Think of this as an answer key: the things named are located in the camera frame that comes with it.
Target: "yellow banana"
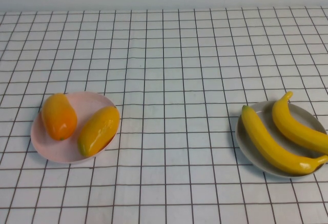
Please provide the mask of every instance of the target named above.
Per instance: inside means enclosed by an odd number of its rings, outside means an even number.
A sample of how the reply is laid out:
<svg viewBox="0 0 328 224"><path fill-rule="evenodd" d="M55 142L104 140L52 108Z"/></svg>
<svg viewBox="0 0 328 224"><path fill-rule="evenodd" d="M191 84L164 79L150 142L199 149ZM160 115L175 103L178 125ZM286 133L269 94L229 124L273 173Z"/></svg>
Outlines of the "yellow banana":
<svg viewBox="0 0 328 224"><path fill-rule="evenodd" d="M328 154L328 135L313 130L294 119L288 108L293 92L287 92L272 108L272 118L279 131L292 142L313 151Z"/></svg>
<svg viewBox="0 0 328 224"><path fill-rule="evenodd" d="M273 166L293 175L306 175L328 161L328 156L308 158L294 155L274 141L260 117L249 106L243 106L241 119L253 144Z"/></svg>

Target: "plate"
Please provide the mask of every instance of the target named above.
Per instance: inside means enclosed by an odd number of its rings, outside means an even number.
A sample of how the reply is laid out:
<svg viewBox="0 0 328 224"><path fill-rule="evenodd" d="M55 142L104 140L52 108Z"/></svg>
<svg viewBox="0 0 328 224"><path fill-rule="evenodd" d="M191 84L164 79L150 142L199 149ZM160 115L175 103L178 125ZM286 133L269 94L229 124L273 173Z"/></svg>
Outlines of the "plate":
<svg viewBox="0 0 328 224"><path fill-rule="evenodd" d="M265 125L266 129L271 134L273 139L281 146L283 146L285 149L289 150L294 154L312 157L312 158L322 156L323 154L321 153L308 150L291 142L280 133L280 131L275 126L271 115L272 107L274 103L275 103L274 101L264 101L251 105L251 107L261 118L263 124ZM291 115L300 123L314 130L327 134L323 125L311 113L293 104L288 104L288 106ZM261 170L268 172L272 175L280 176L284 178L298 178L298 177L305 176L305 175L292 175L283 172L278 168L272 166L270 163L268 163L267 160L259 153L257 148L253 145L242 123L241 116L239 117L236 125L236 138L237 138L237 143L243 154L247 157L249 161L251 161L253 165L257 166ZM318 167L315 170L315 172L318 171L320 168L322 168L322 166L323 165Z"/></svg>
<svg viewBox="0 0 328 224"><path fill-rule="evenodd" d="M63 141L53 140L46 132L41 112L39 112L32 124L31 141L36 151L42 157L54 162L73 164L92 158L82 156L77 148L77 139L84 124L97 110L106 106L115 107L115 105L105 96L94 92L74 92L66 94L66 97L77 115L77 127L73 135Z"/></svg>

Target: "pink plate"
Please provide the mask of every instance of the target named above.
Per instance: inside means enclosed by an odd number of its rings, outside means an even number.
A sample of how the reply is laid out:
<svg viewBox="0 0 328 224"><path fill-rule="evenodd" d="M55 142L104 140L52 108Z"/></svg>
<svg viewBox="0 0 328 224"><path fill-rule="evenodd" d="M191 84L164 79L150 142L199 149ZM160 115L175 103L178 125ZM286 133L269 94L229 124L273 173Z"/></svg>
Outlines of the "pink plate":
<svg viewBox="0 0 328 224"><path fill-rule="evenodd" d="M50 161L60 163L82 162L92 157L84 157L78 151L77 138L81 129L97 110L115 105L105 96L93 92L74 92L66 94L66 96L77 115L77 128L74 134L63 141L53 140L46 132L40 112L32 124L31 141L36 151Z"/></svg>

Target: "checkered surface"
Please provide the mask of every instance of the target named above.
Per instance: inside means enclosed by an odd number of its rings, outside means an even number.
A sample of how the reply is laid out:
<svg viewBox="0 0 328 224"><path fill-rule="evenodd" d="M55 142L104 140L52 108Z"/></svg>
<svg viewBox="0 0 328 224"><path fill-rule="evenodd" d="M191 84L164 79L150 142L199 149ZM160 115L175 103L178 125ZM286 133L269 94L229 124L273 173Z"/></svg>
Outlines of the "checkered surface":
<svg viewBox="0 0 328 224"><path fill-rule="evenodd" d="M241 106L282 97L328 128L328 7L0 14L0 223L328 223L328 166L264 174L235 140ZM119 133L82 164L41 158L52 93L93 91Z"/></svg>

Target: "plastic fruit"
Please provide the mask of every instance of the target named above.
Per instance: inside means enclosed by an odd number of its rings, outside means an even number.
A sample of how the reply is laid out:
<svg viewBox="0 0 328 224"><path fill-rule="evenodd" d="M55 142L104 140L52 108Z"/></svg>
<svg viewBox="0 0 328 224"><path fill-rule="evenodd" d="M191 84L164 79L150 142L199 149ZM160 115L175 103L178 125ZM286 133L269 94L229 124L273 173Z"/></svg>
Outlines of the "plastic fruit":
<svg viewBox="0 0 328 224"><path fill-rule="evenodd" d="M294 155L274 141L260 117L249 106L243 106L242 122L251 141L261 155L273 166L293 175L313 173L320 165L328 161L328 156L308 158Z"/></svg>
<svg viewBox="0 0 328 224"><path fill-rule="evenodd" d="M41 114L46 131L52 139L64 140L74 133L77 116L64 94L56 93L48 97Z"/></svg>
<svg viewBox="0 0 328 224"><path fill-rule="evenodd" d="M288 100L293 92L287 92L272 108L273 122L279 131L292 142L307 149L328 154L328 135L313 130L292 117Z"/></svg>
<svg viewBox="0 0 328 224"><path fill-rule="evenodd" d="M119 112L113 106L107 106L87 121L79 134L77 143L80 153L90 157L101 151L116 134L119 125Z"/></svg>

